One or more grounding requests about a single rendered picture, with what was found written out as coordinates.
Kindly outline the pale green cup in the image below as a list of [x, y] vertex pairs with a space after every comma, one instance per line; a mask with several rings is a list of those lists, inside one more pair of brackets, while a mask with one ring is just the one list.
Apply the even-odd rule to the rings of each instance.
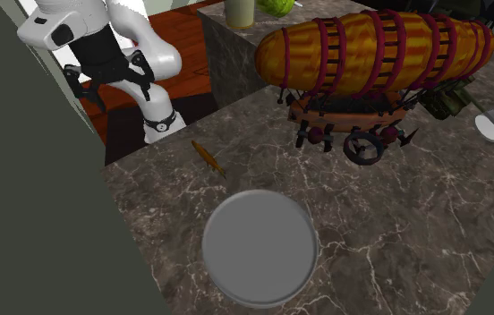
[[235, 29], [250, 28], [254, 23], [255, 0], [225, 0], [226, 24]]

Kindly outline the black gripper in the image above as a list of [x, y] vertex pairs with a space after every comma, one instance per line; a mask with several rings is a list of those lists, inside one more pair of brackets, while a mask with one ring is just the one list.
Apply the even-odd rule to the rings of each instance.
[[[99, 84], [118, 82], [119, 89], [122, 89], [127, 81], [138, 85], [144, 99], [150, 101], [149, 89], [155, 75], [146, 56], [139, 49], [124, 55], [109, 24], [91, 35], [74, 40], [69, 48], [80, 66], [66, 64], [63, 74], [76, 98], [86, 98], [96, 104], [101, 113], [105, 113], [106, 105], [98, 94]], [[87, 88], [79, 81], [82, 74], [91, 79]]]

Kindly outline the dark green toy vehicle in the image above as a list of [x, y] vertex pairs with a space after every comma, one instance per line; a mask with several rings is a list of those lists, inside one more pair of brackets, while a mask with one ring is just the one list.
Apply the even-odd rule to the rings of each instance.
[[418, 102], [438, 120], [457, 116], [463, 108], [470, 104], [485, 113], [486, 109], [465, 88], [472, 82], [474, 82], [473, 76], [443, 81], [434, 88], [422, 89], [418, 96]]

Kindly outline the grey round plate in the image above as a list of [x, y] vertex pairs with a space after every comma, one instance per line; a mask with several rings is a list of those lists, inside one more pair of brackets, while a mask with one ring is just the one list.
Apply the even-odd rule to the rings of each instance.
[[227, 297], [255, 309], [292, 300], [311, 279], [319, 242], [308, 213], [279, 192], [248, 190], [222, 201], [205, 225], [202, 258]]

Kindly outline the orange pen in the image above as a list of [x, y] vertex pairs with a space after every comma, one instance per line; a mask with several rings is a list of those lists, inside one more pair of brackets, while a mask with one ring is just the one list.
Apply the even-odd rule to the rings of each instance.
[[192, 140], [192, 146], [203, 158], [207, 166], [211, 167], [214, 171], [219, 172], [224, 178], [226, 178], [226, 171], [217, 163], [216, 159], [212, 155], [210, 155], [198, 142], [194, 140]]

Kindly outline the orange toy airship red bands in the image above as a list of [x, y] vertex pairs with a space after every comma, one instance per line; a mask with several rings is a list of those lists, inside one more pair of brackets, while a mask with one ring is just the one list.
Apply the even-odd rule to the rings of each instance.
[[341, 132], [346, 157], [369, 166], [391, 144], [411, 142], [400, 123], [422, 106], [422, 89], [474, 76], [493, 52], [494, 34], [481, 21], [365, 10], [269, 33], [255, 67], [279, 87], [279, 101], [299, 126], [298, 145], [331, 150]]

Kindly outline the green round fruit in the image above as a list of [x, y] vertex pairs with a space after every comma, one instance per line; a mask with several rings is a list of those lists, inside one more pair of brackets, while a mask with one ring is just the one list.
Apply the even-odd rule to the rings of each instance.
[[256, 0], [257, 8], [270, 16], [281, 18], [289, 14], [295, 0]]

